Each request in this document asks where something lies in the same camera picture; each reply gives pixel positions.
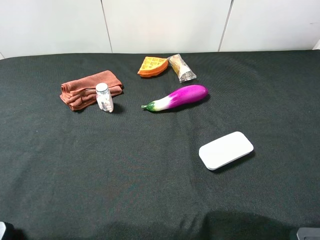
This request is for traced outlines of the white rounded flat box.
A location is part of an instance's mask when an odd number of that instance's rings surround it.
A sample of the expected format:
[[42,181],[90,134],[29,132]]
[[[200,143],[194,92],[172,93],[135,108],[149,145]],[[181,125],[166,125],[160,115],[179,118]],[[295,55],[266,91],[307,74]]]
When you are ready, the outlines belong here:
[[201,146],[198,154],[205,167],[214,171],[253,150],[254,146],[248,138],[242,132],[235,131]]

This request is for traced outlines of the black tablecloth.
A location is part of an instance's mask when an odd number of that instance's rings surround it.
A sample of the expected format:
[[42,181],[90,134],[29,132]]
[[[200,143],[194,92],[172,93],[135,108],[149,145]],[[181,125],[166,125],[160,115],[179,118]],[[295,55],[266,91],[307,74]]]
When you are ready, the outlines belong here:
[[[320,225],[320,53],[183,54],[198,103],[141,105],[181,87],[143,79],[142,54],[0,62],[0,219],[22,240],[287,240]],[[111,71],[113,112],[72,111],[61,85]],[[253,151],[216,170],[201,146],[233,132]]]

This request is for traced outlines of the orange toy waffle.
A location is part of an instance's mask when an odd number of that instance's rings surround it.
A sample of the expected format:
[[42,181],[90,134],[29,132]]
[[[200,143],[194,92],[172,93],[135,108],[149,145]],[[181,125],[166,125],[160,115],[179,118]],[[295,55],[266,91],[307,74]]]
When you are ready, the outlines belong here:
[[167,67],[167,58],[146,56],[137,74],[144,78],[154,77],[165,71]]

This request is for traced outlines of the wrapped snack packet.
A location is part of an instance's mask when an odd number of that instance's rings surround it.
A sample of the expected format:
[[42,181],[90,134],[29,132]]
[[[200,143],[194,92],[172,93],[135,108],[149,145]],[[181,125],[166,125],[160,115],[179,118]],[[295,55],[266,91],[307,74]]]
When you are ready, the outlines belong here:
[[186,64],[180,54],[175,54],[167,58],[174,72],[177,74],[179,82],[194,80],[197,75]]

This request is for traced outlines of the folded brown cloth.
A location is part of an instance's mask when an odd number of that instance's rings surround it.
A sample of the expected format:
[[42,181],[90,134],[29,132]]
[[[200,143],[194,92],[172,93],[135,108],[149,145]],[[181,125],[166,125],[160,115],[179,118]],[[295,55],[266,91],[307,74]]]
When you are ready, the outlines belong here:
[[123,92],[121,81],[111,71],[106,70],[63,83],[60,98],[72,111],[82,110],[97,102],[96,85],[100,83],[108,85],[112,97]]

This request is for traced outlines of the purple toy eggplant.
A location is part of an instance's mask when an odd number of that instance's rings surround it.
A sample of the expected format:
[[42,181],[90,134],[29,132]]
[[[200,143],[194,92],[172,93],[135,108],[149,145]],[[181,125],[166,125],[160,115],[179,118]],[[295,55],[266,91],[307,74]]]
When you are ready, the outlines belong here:
[[161,99],[142,105],[141,108],[150,112],[169,110],[182,105],[196,103],[204,99],[208,93],[208,89],[203,85],[187,85]]

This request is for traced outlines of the clear pill bottle white cap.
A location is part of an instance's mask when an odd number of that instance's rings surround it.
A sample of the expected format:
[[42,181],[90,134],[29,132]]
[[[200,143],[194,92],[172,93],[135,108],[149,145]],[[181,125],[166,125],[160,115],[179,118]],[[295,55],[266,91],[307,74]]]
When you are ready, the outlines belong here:
[[114,110],[114,104],[108,85],[104,82],[99,83],[96,85],[95,90],[96,101],[99,108],[104,112],[112,113]]

